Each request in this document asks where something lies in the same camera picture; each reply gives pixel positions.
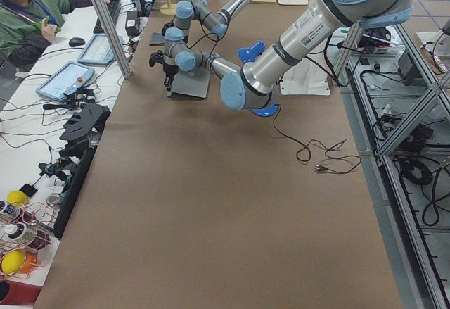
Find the black box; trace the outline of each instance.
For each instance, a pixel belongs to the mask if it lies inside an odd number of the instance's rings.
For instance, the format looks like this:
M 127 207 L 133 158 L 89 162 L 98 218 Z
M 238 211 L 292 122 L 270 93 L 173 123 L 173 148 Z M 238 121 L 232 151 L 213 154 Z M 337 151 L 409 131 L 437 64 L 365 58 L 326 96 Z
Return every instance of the black box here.
M 127 21 L 125 22 L 125 30 L 128 37 L 135 37 L 139 35 L 139 17 L 137 10 L 127 11 Z

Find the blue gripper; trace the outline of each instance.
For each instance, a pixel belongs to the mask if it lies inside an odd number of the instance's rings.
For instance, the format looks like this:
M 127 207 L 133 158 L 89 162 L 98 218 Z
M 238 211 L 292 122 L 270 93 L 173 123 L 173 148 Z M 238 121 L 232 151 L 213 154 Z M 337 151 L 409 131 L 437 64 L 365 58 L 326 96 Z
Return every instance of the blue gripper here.
M 242 62 L 248 63 L 249 61 L 255 61 L 256 58 L 264 52 L 266 49 L 266 44 L 262 40 L 258 40 L 253 46 L 251 47 L 243 47 L 241 49 L 238 49 L 236 54 L 238 55 L 239 59 L 242 60 Z

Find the computer mouse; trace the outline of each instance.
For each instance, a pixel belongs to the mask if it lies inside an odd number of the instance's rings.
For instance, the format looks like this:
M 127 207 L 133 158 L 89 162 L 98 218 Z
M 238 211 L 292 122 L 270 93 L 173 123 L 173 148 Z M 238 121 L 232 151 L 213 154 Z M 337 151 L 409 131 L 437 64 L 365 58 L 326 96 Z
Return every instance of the computer mouse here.
M 70 47 L 76 47 L 76 46 L 80 46 L 80 45 L 85 45 L 86 41 L 80 37 L 73 37 L 70 41 L 69 41 L 69 46 Z

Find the label sticker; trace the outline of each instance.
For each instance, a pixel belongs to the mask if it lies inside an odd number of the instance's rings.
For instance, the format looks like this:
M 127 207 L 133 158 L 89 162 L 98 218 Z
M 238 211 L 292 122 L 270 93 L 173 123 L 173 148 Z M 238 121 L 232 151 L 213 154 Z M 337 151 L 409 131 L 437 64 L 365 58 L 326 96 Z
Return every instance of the label sticker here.
M 316 15 L 312 8 L 295 22 L 295 29 L 300 42 L 307 49 L 316 47 L 319 41 L 332 32 L 326 22 Z
M 295 21 L 294 26 L 297 30 L 297 33 L 306 26 L 316 15 L 314 14 L 314 10 L 312 8 L 309 8 L 308 10 L 303 13 L 303 15 L 300 16 L 300 18 Z
M 6 205 L 6 207 L 4 208 L 4 211 L 2 212 L 4 214 L 10 215 L 9 217 L 13 218 L 13 219 L 17 219 L 20 214 L 22 213 L 22 211 L 20 210 L 19 207 L 15 207 L 14 205 Z

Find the keyboard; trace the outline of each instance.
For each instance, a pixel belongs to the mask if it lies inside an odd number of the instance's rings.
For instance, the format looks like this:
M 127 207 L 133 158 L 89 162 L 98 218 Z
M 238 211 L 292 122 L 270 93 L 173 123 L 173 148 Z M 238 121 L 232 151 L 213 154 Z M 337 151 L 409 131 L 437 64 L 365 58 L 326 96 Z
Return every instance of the keyboard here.
M 108 11 L 110 12 L 112 22 L 115 25 L 120 14 L 120 0 L 112 0 L 111 2 L 106 4 L 106 6 L 108 7 Z M 94 27 L 92 33 L 104 33 L 103 28 L 101 27 L 100 20 L 98 18 L 96 26 Z

